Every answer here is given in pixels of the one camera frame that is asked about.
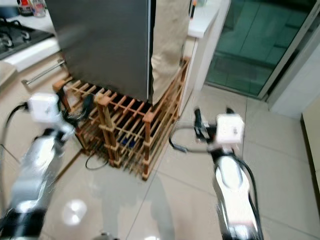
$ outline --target gas stove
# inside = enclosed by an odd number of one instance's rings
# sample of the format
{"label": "gas stove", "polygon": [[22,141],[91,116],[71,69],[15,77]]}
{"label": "gas stove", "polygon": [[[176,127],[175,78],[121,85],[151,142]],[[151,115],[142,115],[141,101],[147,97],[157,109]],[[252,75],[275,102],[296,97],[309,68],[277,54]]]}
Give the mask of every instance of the gas stove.
{"label": "gas stove", "polygon": [[53,36],[49,32],[22,26],[17,20],[0,18],[0,60]]}

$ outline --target stainless steel refrigerator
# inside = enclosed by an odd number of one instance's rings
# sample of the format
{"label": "stainless steel refrigerator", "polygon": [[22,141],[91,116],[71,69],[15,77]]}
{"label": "stainless steel refrigerator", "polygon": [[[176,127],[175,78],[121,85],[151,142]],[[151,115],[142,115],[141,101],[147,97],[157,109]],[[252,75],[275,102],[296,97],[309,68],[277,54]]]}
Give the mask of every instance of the stainless steel refrigerator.
{"label": "stainless steel refrigerator", "polygon": [[47,7],[74,78],[151,100],[155,0],[47,0]]}

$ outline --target kitchen counter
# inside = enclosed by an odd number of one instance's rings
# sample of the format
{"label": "kitchen counter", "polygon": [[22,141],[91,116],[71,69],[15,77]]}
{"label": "kitchen counter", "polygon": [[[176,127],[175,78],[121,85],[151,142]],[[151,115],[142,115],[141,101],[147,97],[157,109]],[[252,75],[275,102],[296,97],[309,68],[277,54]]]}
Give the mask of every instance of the kitchen counter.
{"label": "kitchen counter", "polygon": [[[216,19],[221,0],[208,0],[203,7],[196,7],[193,19],[190,20],[188,36],[203,38],[213,21]],[[18,20],[22,25],[55,34],[55,29],[50,18],[49,11],[46,10],[45,17],[34,16],[15,16],[7,19],[8,21]],[[40,62],[41,60],[60,51],[58,40],[55,37],[46,39],[34,46],[15,53],[3,61],[12,64],[18,72]]]}

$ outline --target beige cloth cover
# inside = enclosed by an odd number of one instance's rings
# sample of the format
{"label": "beige cloth cover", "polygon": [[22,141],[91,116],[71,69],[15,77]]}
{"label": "beige cloth cover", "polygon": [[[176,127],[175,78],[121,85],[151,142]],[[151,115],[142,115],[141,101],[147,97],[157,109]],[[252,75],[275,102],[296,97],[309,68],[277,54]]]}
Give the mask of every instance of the beige cloth cover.
{"label": "beige cloth cover", "polygon": [[156,0],[153,29],[152,104],[164,95],[176,73],[189,26],[190,0]]}

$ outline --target wooden wine rack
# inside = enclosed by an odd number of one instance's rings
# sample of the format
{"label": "wooden wine rack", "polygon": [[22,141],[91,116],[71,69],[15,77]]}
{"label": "wooden wine rack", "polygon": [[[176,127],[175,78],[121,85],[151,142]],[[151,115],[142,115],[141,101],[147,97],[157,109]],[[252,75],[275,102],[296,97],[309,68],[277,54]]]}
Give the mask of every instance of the wooden wine rack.
{"label": "wooden wine rack", "polygon": [[179,72],[154,106],[72,77],[56,82],[53,89],[58,92],[63,87],[63,103],[71,114],[82,109],[87,95],[94,95],[94,109],[76,129],[83,152],[147,180],[178,119],[189,61],[181,60]]}

